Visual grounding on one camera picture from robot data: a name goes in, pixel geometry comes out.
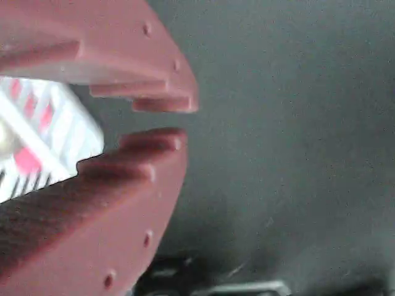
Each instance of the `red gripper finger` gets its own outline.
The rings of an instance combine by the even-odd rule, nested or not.
[[[87,84],[133,109],[194,112],[194,75],[144,0],[0,1],[0,75]]]
[[[121,295],[148,267],[186,170],[180,129],[132,134],[78,176],[0,205],[0,295]]]

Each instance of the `pink object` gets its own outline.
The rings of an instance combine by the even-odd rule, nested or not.
[[[122,295],[150,264],[187,163],[155,129],[78,164],[78,176],[0,205],[1,295]]]
[[[19,97],[21,90],[22,85],[20,84],[19,79],[13,79],[10,88],[11,98],[16,100]]]
[[[27,118],[31,118],[33,116],[36,109],[36,105],[37,105],[37,98],[33,93],[29,94],[27,97],[25,108],[23,110]]]
[[[188,62],[143,0],[0,1],[0,74],[88,84],[138,111],[194,112]]]
[[[48,105],[45,107],[43,114],[40,118],[39,128],[41,130],[45,130],[51,124],[53,116],[54,116],[54,110],[52,108],[51,103],[48,103]]]
[[[14,159],[21,174],[29,175],[41,171],[41,162],[27,147],[23,147],[18,152],[14,153]]]

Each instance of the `white plastic object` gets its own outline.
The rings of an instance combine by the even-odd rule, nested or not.
[[[0,202],[75,176],[78,161],[103,150],[101,129],[62,83],[0,77],[0,120],[20,142],[0,157]],[[38,167],[21,169],[21,153]]]

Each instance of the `gray background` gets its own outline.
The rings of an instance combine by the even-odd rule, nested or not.
[[[190,166],[160,253],[300,293],[383,278],[395,257],[395,1],[150,1],[201,89],[193,115],[92,99],[106,149],[180,126]],[[240,271],[229,274],[240,266]]]

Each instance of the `black object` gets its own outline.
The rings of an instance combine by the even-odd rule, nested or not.
[[[329,294],[320,294],[323,296],[391,296],[389,291],[385,291],[383,284],[380,282],[366,282],[365,284],[350,287],[345,290],[332,292]]]
[[[155,259],[135,285],[135,296],[186,296],[207,287],[205,264],[194,257]]]

